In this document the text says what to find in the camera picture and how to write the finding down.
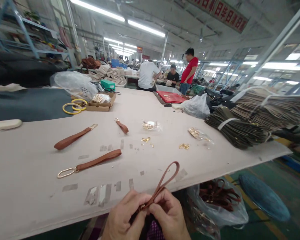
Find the sleeve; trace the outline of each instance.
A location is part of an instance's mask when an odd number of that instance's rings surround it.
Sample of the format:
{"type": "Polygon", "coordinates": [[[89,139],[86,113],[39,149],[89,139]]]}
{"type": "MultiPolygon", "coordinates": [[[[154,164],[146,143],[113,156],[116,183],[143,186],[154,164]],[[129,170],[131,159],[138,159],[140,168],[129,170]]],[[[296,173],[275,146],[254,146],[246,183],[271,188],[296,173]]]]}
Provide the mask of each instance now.
{"type": "Polygon", "coordinates": [[[198,61],[199,61],[198,58],[195,57],[195,58],[193,58],[192,61],[193,61],[192,67],[197,67],[198,66],[198,61]]]}
{"type": "Polygon", "coordinates": [[[153,71],[155,72],[155,74],[158,74],[160,72],[159,68],[157,68],[157,66],[153,63],[153,71]]]}

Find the yellow floor line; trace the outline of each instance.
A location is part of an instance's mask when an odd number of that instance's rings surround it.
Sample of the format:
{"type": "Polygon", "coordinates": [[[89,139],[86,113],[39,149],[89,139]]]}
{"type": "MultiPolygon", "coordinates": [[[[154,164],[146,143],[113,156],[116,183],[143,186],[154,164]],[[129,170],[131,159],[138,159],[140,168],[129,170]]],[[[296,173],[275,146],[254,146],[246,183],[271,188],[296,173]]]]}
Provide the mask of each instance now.
{"type": "MultiPolygon", "coordinates": [[[[230,175],[225,175],[224,176],[229,182],[233,182],[234,179],[232,177],[230,177],[230,175]]],[[[242,188],[237,185],[236,187],[238,187],[240,189],[241,195],[243,197],[243,200],[249,205],[249,207],[251,207],[252,209],[256,209],[258,208],[252,201],[251,199],[244,193],[244,191],[242,190],[242,188]]],[[[255,213],[257,214],[257,216],[261,219],[261,220],[268,220],[269,217],[262,211],[255,211],[255,213]]],[[[279,230],[279,228],[277,228],[276,225],[274,225],[271,222],[264,222],[264,224],[269,228],[269,230],[280,240],[288,240],[288,238],[279,230]]]]}
{"type": "Polygon", "coordinates": [[[295,173],[296,175],[298,175],[298,176],[300,177],[300,173],[297,172],[296,170],[294,170],[293,168],[291,168],[291,167],[285,165],[283,162],[281,162],[281,161],[279,161],[279,160],[276,160],[275,162],[280,163],[282,166],[284,166],[285,168],[291,170],[293,173],[295,173]]]}

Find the red tray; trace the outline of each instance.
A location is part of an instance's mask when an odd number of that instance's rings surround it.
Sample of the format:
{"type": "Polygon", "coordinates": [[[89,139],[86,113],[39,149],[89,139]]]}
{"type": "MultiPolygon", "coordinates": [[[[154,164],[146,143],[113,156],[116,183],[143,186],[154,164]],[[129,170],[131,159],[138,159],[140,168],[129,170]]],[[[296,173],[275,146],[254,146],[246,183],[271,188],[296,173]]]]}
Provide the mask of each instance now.
{"type": "Polygon", "coordinates": [[[162,98],[162,100],[165,101],[166,103],[182,103],[185,101],[185,99],[180,95],[178,95],[177,93],[164,92],[164,91],[157,91],[157,93],[162,98]]]}

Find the green box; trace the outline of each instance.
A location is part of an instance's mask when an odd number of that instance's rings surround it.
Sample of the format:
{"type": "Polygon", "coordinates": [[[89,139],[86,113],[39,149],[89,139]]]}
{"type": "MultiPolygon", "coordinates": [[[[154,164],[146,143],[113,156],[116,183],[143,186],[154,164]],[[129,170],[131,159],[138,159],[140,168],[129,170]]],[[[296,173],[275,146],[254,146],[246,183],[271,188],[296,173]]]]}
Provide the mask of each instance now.
{"type": "Polygon", "coordinates": [[[104,88],[104,90],[115,92],[116,91],[116,84],[114,82],[111,82],[107,79],[101,79],[101,86],[104,88]]]}

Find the metal shelf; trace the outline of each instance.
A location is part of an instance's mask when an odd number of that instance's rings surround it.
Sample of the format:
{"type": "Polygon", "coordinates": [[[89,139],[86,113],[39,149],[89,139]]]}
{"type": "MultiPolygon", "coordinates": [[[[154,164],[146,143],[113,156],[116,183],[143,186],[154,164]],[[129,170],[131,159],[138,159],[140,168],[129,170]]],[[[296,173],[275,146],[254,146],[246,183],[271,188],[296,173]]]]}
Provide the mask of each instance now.
{"type": "Polygon", "coordinates": [[[24,43],[13,42],[13,41],[9,41],[7,39],[0,38],[0,47],[4,51],[11,52],[8,49],[8,47],[19,48],[19,49],[23,49],[23,50],[26,49],[26,50],[32,51],[33,54],[34,54],[34,56],[37,59],[40,59],[39,53],[66,55],[66,59],[68,59],[71,62],[72,68],[74,68],[77,65],[75,62],[73,62],[71,60],[70,54],[68,52],[45,51],[45,50],[38,50],[38,49],[35,48],[35,46],[33,44],[33,41],[32,41],[32,39],[31,39],[31,37],[29,35],[29,32],[28,32],[28,30],[25,27],[25,24],[32,25],[32,26],[34,26],[36,28],[48,31],[48,32],[51,33],[51,35],[52,35],[53,38],[57,38],[58,32],[56,32],[56,31],[54,31],[52,29],[49,29],[47,27],[44,27],[44,26],[42,26],[40,24],[37,24],[35,22],[32,22],[32,21],[30,21],[30,20],[22,17],[20,15],[20,13],[18,12],[18,10],[17,10],[17,8],[16,8],[13,0],[5,0],[4,1],[3,7],[0,10],[0,24],[1,24],[2,19],[3,19],[4,16],[8,16],[10,19],[13,19],[13,18],[16,19],[18,25],[20,26],[20,28],[23,31],[24,36],[25,36],[25,38],[27,40],[27,44],[24,44],[24,43]],[[8,7],[10,7],[12,9],[13,15],[10,15],[10,14],[6,13],[8,7]]]}

